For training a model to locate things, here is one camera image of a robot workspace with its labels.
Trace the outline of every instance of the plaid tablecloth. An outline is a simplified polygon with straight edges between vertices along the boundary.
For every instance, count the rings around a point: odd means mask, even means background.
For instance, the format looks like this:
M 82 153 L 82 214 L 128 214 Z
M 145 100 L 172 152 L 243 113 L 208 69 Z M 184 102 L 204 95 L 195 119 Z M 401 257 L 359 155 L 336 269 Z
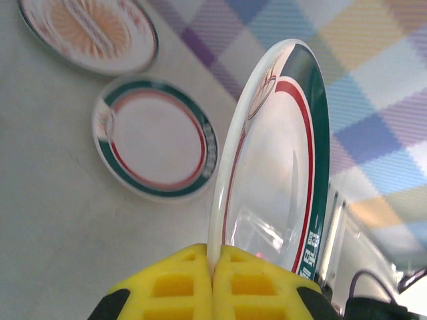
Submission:
M 427 0 L 149 0 L 235 97 L 274 43 L 326 82 L 331 183 L 389 255 L 427 260 Z

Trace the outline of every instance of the cable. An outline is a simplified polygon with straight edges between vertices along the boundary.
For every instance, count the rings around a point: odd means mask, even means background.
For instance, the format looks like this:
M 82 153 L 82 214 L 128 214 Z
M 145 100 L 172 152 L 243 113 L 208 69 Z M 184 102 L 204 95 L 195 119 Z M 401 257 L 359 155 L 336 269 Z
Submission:
M 360 276 L 363 274 L 370 275 L 372 278 L 374 278 L 376 280 L 376 282 L 384 290 L 384 292 L 387 293 L 387 295 L 390 298 L 390 302 L 393 303 L 394 305 L 397 305 L 397 302 L 393 298 L 393 294 L 390 292 L 390 290 L 387 289 L 387 287 L 385 286 L 385 284 L 383 284 L 383 282 L 380 280 L 380 278 L 378 278 L 375 274 L 373 274 L 373 272 L 371 272 L 369 270 L 359 270 L 358 272 L 356 272 L 356 274 L 354 275 L 352 282 L 350 284 L 350 292 L 348 294 L 349 299 L 351 299 L 354 296 L 354 290 L 356 289 L 357 281 L 360 278 Z
M 403 293 L 414 285 L 418 280 L 427 276 L 427 266 L 421 268 L 409 275 L 405 275 L 398 283 L 398 292 Z

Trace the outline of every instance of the plate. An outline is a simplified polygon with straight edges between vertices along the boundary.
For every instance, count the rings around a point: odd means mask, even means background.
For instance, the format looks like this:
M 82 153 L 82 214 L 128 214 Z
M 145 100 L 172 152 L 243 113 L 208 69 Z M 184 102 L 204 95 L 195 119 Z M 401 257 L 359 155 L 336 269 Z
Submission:
M 211 123 L 193 100 L 162 81 L 132 77 L 108 85 L 96 101 L 92 129 L 108 169 L 150 199 L 189 197 L 214 174 Z
M 146 69 L 157 32 L 132 0 L 19 0 L 32 33 L 62 58 L 102 75 Z
M 224 146 L 212 212 L 220 218 L 211 216 L 211 230 L 221 219 L 222 244 L 313 279 L 329 137 L 316 58 L 302 41 L 278 43 L 248 80 Z

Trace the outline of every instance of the plate with orange sunburst pattern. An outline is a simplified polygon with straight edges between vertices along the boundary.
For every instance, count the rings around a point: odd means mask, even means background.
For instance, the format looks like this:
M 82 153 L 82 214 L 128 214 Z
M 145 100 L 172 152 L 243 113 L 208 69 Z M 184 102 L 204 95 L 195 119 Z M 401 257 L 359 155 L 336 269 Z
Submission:
M 95 73 L 135 73 L 157 55 L 155 27 L 133 0 L 19 0 L 19 10 L 39 40 Z

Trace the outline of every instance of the orange sunburst design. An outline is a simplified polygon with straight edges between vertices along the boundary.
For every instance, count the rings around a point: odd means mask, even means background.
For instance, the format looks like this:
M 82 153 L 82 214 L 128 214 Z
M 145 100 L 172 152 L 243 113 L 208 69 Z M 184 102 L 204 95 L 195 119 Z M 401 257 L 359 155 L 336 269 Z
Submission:
M 76 1 L 113 45 L 107 49 L 93 40 L 85 28 L 67 9 L 62 0 L 51 2 L 50 18 L 58 34 L 71 46 L 94 58 L 113 59 L 124 54 L 131 46 L 129 30 L 120 17 L 107 5 L 97 0 Z

